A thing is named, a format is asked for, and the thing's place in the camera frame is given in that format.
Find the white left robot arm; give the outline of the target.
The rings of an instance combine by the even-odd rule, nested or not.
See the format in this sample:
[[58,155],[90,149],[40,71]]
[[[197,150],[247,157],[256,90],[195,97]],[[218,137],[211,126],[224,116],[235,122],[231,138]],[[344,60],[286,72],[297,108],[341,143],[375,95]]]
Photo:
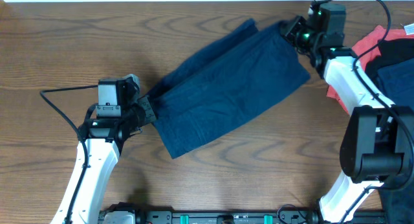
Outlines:
[[52,223],[98,223],[111,173],[119,161],[126,139],[156,120],[148,97],[133,102],[124,118],[103,118],[104,110],[120,106],[93,104],[79,128],[74,169]]

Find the dark blue shorts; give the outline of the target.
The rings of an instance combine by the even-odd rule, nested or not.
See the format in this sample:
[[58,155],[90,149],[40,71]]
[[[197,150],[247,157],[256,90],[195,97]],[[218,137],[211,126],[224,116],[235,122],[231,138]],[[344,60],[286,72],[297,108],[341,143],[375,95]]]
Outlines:
[[258,30],[248,19],[150,89],[153,125],[175,159],[256,118],[309,78],[279,23]]

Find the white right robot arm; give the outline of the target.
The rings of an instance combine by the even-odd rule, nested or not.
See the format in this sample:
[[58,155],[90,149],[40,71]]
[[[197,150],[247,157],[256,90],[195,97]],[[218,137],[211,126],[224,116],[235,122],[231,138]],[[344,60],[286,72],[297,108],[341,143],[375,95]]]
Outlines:
[[345,17],[314,14],[283,23],[281,35],[306,54],[334,87],[350,114],[340,147],[342,168],[305,223],[347,223],[373,190],[399,191],[413,181],[413,111],[398,106],[360,69],[355,52],[343,45]]

